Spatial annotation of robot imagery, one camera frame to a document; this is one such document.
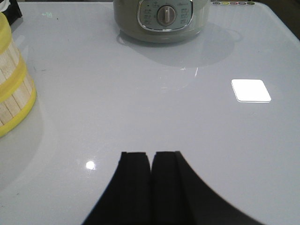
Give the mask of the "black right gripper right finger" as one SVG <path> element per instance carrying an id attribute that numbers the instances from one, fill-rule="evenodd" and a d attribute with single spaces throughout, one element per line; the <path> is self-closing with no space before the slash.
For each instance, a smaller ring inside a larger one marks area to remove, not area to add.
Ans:
<path id="1" fill-rule="evenodd" d="M 155 225 L 258 225 L 213 191 L 179 151 L 157 152 L 152 163 Z"/>

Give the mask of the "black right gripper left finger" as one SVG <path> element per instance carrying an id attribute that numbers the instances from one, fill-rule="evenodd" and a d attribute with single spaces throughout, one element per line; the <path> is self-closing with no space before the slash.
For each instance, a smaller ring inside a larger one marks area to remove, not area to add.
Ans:
<path id="1" fill-rule="evenodd" d="M 84 225 L 150 225 L 150 164 L 144 152 L 123 152 Z"/>

